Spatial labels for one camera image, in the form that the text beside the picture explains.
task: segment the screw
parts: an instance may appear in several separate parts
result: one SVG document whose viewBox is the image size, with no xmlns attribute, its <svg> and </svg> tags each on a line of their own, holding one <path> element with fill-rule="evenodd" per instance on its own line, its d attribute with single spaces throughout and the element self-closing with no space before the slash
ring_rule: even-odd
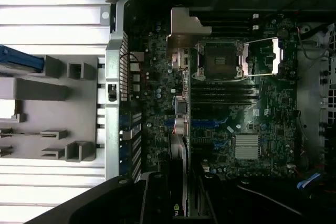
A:
<svg viewBox="0 0 336 224">
<path fill-rule="evenodd" d="M 101 17 L 102 17 L 103 19 L 108 19 L 108 18 L 110 17 L 110 14 L 109 14 L 108 12 L 103 12 L 103 13 L 101 14 Z"/>
<path fill-rule="evenodd" d="M 127 183 L 127 179 L 122 179 L 119 181 L 119 184 L 126 184 Z"/>
</svg>

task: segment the motherboard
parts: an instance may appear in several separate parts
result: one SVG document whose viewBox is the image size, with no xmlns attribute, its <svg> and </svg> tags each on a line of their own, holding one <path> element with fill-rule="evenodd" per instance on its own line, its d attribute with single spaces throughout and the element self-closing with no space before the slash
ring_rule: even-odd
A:
<svg viewBox="0 0 336 224">
<path fill-rule="evenodd" d="M 191 155 L 222 177 L 295 173 L 297 34 L 295 22 L 264 26 L 260 40 L 204 38 L 184 49 L 175 69 L 166 56 L 167 32 L 142 35 L 144 171 L 160 169 L 175 132 L 175 99 L 188 100 Z M 286 30 L 285 36 L 279 36 Z M 188 92 L 184 94 L 184 78 Z"/>
</svg>

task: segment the vent grille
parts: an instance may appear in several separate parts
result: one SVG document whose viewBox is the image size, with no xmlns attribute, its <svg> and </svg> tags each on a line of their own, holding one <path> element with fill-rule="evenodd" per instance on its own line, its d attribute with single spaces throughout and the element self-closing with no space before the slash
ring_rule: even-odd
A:
<svg viewBox="0 0 336 224">
<path fill-rule="evenodd" d="M 123 40 L 121 44 L 121 48 L 119 51 L 120 57 L 128 52 L 128 38 L 127 34 L 123 33 Z M 128 62 L 129 62 L 129 55 L 123 56 L 120 59 L 120 69 L 119 69 L 119 84 L 120 84 L 120 94 L 121 94 L 121 101 L 128 100 Z"/>
<path fill-rule="evenodd" d="M 236 159 L 259 159 L 259 136 L 237 135 L 235 157 Z"/>
</svg>

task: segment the label sticker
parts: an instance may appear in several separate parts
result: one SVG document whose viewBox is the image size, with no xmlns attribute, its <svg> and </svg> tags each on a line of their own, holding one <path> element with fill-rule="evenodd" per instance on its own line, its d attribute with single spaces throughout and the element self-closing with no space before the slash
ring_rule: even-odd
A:
<svg viewBox="0 0 336 224">
<path fill-rule="evenodd" d="M 227 127 L 227 130 L 230 131 L 231 133 L 235 132 L 230 126 Z"/>
<path fill-rule="evenodd" d="M 259 110 L 253 109 L 253 116 L 259 116 Z"/>
<path fill-rule="evenodd" d="M 179 213 L 178 213 L 179 210 L 180 210 L 179 205 L 175 204 L 175 206 L 174 206 L 175 216 L 179 216 Z"/>
</svg>

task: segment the chipset heatsink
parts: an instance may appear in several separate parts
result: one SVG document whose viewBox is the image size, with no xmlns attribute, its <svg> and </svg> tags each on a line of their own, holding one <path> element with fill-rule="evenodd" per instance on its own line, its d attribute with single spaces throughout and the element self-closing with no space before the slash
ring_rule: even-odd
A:
<svg viewBox="0 0 336 224">
<path fill-rule="evenodd" d="M 236 135 L 235 158 L 236 159 L 259 159 L 259 136 Z"/>
</svg>

